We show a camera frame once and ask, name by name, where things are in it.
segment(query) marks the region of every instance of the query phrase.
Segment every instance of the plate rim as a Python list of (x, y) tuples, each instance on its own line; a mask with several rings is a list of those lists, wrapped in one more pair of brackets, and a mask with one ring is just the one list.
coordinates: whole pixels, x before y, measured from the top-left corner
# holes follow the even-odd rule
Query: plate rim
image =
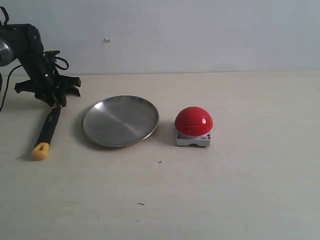
[[(109, 145), (109, 144), (102, 144), (102, 143), (100, 143), (100, 142), (97, 142), (96, 140), (92, 139), (92, 138), (88, 135), (88, 133), (87, 133), (85, 127), (84, 127), (84, 119), (85, 119), (86, 115), (88, 114), (88, 112), (89, 112), (96, 104), (101, 103), (101, 102), (103, 102), (103, 101), (108, 101), (108, 100), (111, 100), (111, 99), (114, 99), (114, 98), (120, 98), (120, 97), (121, 97), (121, 98), (125, 98), (125, 97), (131, 97), (131, 98), (132, 98), (132, 97), (133, 97), (133, 98), (141, 99), (141, 100), (147, 102), (148, 104), (150, 104), (150, 105), (153, 107), (153, 109), (155, 110), (156, 116), (157, 116), (157, 118), (156, 118), (156, 123), (155, 123), (153, 129), (150, 131), (150, 133), (148, 133), (148, 134), (147, 134), (146, 136), (144, 136), (143, 138), (141, 138), (141, 139), (139, 139), (139, 140), (136, 140), (136, 141), (134, 141), (134, 142), (130, 142), (130, 143), (127, 143), (127, 144), (123, 144), (123, 145)], [(126, 147), (126, 146), (130, 146), (130, 145), (136, 144), (136, 143), (138, 143), (138, 142), (140, 142), (140, 141), (142, 141), (142, 140), (145, 140), (145, 139), (147, 139), (148, 137), (150, 137), (150, 135), (153, 134), (154, 131), (157, 129), (157, 127), (158, 127), (158, 125), (159, 125), (159, 119), (160, 119), (160, 116), (159, 116), (159, 111), (158, 111), (158, 109), (157, 109), (156, 106), (155, 106), (152, 102), (150, 102), (149, 100), (147, 100), (147, 99), (145, 99), (145, 98), (143, 98), (143, 97), (140, 97), (140, 96), (135, 96), (135, 95), (117, 95), (117, 96), (107, 97), (107, 98), (102, 99), (102, 100), (96, 102), (95, 104), (93, 104), (93, 105), (85, 112), (85, 114), (83, 115), (82, 120), (81, 120), (81, 128), (82, 128), (82, 132), (84, 133), (85, 137), (86, 137), (88, 140), (90, 140), (92, 143), (94, 143), (94, 144), (97, 144), (97, 145), (102, 146), (102, 147), (107, 147), (107, 148), (123, 148), (123, 147)]]

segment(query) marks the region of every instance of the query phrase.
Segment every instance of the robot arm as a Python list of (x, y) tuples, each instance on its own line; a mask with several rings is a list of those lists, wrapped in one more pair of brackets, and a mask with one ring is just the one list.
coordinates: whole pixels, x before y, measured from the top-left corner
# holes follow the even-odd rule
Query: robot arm
[[(63, 58), (56, 57), (59, 51), (44, 52), (44, 46), (38, 29), (31, 24), (8, 24), (9, 15), (4, 7), (5, 21), (0, 22), (0, 67), (18, 59), (30, 77), (30, 80), (17, 83), (17, 93), (22, 91), (34, 93), (36, 99), (50, 106), (65, 106), (66, 94), (80, 96), (77, 87), (81, 86), (79, 77), (60, 75), (57, 68), (69, 67)], [(63, 60), (67, 68), (58, 66), (57, 59)]]

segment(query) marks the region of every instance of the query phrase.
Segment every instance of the white table surface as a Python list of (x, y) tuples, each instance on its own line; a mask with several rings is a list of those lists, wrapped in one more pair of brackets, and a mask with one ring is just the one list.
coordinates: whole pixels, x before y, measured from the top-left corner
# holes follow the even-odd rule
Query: white table surface
[[(43, 161), (25, 154), (49, 107), (16, 94), (22, 80), (0, 113), (0, 239), (320, 238), (320, 71), (82, 76)], [(94, 146), (82, 116), (116, 95), (151, 101), (158, 129), (129, 147)], [(174, 146), (188, 106), (211, 113), (212, 146)]]

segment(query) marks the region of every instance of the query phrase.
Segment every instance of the metal plate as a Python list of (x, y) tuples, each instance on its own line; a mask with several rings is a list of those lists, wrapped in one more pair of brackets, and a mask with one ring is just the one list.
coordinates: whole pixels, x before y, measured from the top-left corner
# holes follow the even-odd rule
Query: metal plate
[(84, 134), (92, 142), (119, 148), (149, 137), (157, 128), (159, 113), (138, 96), (113, 96), (96, 103), (82, 119)]

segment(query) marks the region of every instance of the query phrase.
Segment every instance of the red button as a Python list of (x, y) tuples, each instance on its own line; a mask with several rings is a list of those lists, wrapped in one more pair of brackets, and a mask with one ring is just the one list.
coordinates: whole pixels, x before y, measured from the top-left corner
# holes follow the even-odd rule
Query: red button
[(214, 121), (203, 108), (190, 106), (179, 112), (175, 118), (174, 126), (180, 133), (196, 137), (210, 132)]

